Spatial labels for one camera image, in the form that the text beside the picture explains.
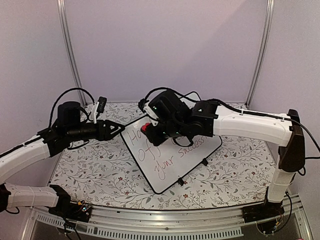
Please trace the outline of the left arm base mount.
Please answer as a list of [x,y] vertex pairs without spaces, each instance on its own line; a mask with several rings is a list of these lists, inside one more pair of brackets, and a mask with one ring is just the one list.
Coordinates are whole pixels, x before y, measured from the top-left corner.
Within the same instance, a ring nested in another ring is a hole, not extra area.
[[71,196],[59,185],[51,184],[49,186],[58,196],[57,204],[54,207],[48,207],[48,212],[52,215],[88,223],[92,214],[92,204],[84,200],[74,202]]

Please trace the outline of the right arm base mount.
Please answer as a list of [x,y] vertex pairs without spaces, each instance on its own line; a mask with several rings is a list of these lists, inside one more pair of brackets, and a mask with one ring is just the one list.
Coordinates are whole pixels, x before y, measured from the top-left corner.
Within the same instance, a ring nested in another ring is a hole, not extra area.
[[244,222],[251,223],[280,216],[285,211],[283,201],[271,202],[265,198],[263,203],[242,207],[241,212]]

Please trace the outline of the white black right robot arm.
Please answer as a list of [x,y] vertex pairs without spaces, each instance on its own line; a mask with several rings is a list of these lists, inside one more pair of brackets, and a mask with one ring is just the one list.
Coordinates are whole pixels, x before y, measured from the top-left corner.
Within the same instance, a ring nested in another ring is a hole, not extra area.
[[138,103],[150,123],[141,131],[154,145],[167,139],[185,137],[192,146],[194,137],[238,136],[271,142],[278,145],[278,168],[259,206],[262,218],[269,218],[278,210],[296,172],[305,165],[305,137],[298,112],[265,113],[234,108],[219,99],[194,100],[188,107],[184,95],[161,87],[152,100],[146,97]]

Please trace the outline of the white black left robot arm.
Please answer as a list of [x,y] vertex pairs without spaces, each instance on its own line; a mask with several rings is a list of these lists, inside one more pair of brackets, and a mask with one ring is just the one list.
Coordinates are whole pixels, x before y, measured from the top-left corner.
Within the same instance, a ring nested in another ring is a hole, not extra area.
[[106,105],[104,97],[94,104],[91,113],[79,102],[67,101],[57,108],[52,126],[39,131],[30,140],[0,155],[0,210],[18,207],[47,207],[49,213],[63,219],[88,222],[91,210],[84,201],[72,202],[71,196],[59,185],[32,187],[10,184],[7,180],[39,161],[54,157],[71,144],[90,140],[109,141],[125,130],[125,126],[111,120],[98,120]]

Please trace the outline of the red black whiteboard eraser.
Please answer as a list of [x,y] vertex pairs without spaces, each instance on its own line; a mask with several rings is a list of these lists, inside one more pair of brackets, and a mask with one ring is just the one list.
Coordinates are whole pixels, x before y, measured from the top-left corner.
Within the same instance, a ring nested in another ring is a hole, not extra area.
[[140,131],[141,131],[143,134],[145,134],[145,133],[147,132],[147,129],[148,129],[149,125],[150,125],[149,122],[145,123],[145,124],[140,128]]

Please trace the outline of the white dry-erase whiteboard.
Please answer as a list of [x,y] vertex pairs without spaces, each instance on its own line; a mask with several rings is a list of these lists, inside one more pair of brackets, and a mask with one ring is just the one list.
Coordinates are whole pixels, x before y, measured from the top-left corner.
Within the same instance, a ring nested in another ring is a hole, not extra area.
[[217,106],[202,101],[191,92],[178,96],[165,90],[149,101],[159,123],[170,123],[175,128],[173,137],[154,146],[141,132],[145,115],[126,125],[120,134],[147,183],[155,194],[162,194],[174,184],[184,185],[183,178],[199,165],[207,165],[208,158],[221,145],[213,134]]

